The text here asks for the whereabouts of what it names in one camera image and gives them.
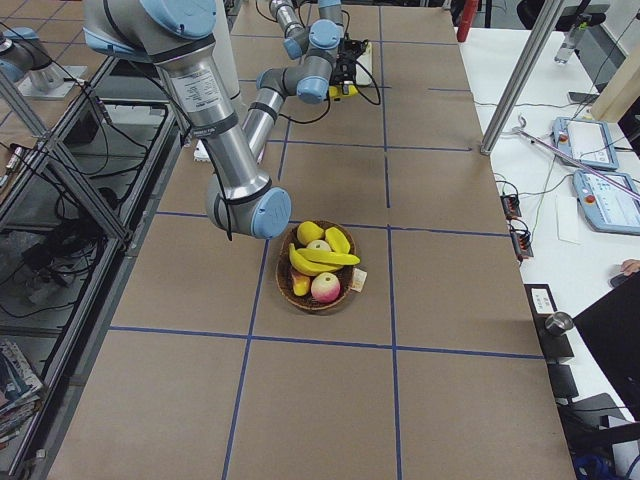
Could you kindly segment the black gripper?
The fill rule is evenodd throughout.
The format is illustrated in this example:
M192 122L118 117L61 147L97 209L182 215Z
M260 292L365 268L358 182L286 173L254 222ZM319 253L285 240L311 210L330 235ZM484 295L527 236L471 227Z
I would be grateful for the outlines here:
M338 46L336 65L331 75L331 84L340 85L345 82L355 83L356 60L345 54L343 42Z

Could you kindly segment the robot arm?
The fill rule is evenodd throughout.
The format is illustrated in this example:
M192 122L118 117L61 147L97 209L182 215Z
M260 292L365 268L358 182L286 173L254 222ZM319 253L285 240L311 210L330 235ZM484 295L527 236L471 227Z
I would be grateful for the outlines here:
M213 1L87 1L87 45L152 64L212 160L206 210L229 235L271 239L288 226L291 200L256 162L214 60Z
M255 159L261 157L288 98L318 105L356 95L358 60L369 46L366 40L349 37L339 1L319 1L319 18L308 25L302 23L294 1L270 1L268 6L294 64L266 70L256 79L257 96L243 124Z

